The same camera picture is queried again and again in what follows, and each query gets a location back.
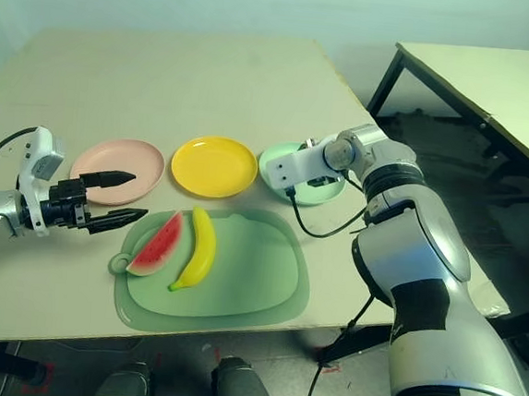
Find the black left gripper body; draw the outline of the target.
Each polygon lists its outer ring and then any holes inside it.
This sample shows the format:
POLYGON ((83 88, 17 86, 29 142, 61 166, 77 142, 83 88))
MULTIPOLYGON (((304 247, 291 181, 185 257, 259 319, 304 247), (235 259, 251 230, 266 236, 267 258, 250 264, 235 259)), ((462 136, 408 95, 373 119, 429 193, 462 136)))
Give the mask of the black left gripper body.
POLYGON ((90 215, 87 210, 86 186, 81 179, 61 180, 48 189, 48 199, 41 202, 46 226, 85 228, 90 215))

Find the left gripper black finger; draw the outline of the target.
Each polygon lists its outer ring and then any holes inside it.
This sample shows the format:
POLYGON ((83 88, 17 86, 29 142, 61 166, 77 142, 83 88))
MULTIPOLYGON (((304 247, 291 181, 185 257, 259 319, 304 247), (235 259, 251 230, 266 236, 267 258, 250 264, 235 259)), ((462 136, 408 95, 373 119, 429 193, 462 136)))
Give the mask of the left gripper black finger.
POLYGON ((113 187, 132 181, 136 176, 129 172, 114 170, 81 174, 79 178, 85 187, 113 187))
POLYGON ((90 217, 86 222, 86 229, 89 234, 97 234, 110 230, 117 230, 123 226, 140 220, 148 213, 148 209, 124 208, 121 210, 111 210, 98 217, 90 217))

